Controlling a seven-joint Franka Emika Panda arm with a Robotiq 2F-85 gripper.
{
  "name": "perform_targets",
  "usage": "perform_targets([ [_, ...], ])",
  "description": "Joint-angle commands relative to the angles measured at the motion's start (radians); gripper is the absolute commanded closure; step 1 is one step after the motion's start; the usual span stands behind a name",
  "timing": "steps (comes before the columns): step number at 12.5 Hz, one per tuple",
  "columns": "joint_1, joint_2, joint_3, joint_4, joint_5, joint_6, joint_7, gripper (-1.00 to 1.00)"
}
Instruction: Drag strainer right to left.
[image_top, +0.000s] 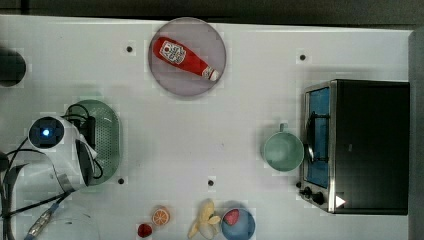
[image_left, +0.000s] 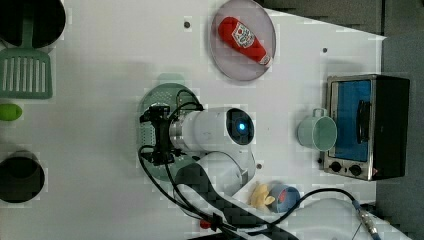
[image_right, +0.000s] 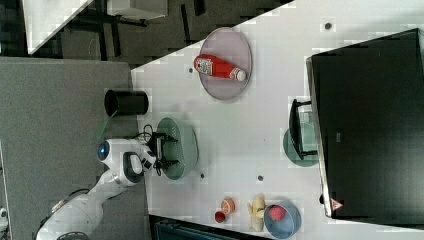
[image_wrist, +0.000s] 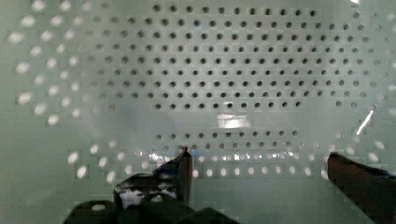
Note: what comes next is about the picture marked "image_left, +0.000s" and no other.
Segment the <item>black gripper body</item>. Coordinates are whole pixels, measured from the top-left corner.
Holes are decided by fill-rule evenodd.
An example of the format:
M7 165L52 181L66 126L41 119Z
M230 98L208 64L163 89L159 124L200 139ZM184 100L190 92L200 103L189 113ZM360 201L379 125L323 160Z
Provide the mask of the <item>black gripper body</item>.
M143 145L140 150L141 157L154 166L170 164L175 161L175 147L169 136L169 113L169 106L150 106L139 118L141 123L150 122L154 128L154 145Z

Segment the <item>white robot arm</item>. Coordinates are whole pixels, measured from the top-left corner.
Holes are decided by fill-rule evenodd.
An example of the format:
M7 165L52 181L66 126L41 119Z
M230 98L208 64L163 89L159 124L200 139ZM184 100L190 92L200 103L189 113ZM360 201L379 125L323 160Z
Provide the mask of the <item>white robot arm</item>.
M139 122L154 131L152 143L138 149L143 170L161 168L170 184L165 196L224 240L411 240L350 193L312 204L285 198L279 216L266 212L273 197L261 187L250 202L237 200L256 171L254 124L241 109L153 105Z

